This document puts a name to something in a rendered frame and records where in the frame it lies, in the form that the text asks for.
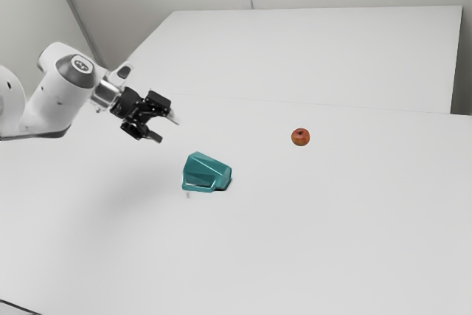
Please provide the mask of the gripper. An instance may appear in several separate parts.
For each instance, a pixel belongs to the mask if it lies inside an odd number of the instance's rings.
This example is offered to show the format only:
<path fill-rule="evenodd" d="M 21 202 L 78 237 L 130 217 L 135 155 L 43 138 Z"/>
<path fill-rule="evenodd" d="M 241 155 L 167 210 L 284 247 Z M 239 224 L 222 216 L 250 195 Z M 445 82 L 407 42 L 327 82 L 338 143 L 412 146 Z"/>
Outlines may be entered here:
<path fill-rule="evenodd" d="M 166 97 L 150 90 L 145 100 L 133 89 L 125 87 L 111 106 L 111 113 L 121 120 L 120 128 L 135 140 L 149 139 L 161 143 L 163 138 L 146 125 L 142 105 L 152 117 L 164 117 L 175 125 L 180 119 L 172 109 L 172 102 Z"/>

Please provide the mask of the red apple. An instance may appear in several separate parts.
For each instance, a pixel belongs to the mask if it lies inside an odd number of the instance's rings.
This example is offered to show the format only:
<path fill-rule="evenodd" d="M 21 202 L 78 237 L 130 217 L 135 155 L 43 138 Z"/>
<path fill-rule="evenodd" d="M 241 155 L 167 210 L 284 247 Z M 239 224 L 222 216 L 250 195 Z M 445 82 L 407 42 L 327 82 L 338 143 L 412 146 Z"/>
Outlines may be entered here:
<path fill-rule="evenodd" d="M 310 142 L 310 132 L 305 128 L 297 128 L 291 133 L 291 141 L 296 146 L 306 146 Z"/>

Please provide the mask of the teal faceted mug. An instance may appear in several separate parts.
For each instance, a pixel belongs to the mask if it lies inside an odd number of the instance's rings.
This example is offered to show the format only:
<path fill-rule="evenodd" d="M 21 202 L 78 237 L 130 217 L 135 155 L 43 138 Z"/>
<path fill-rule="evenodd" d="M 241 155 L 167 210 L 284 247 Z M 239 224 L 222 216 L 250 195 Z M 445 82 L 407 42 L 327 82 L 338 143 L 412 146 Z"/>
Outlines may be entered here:
<path fill-rule="evenodd" d="M 201 152 L 194 152 L 185 162 L 181 188 L 186 191 L 212 193 L 225 190 L 231 179 L 230 166 Z"/>

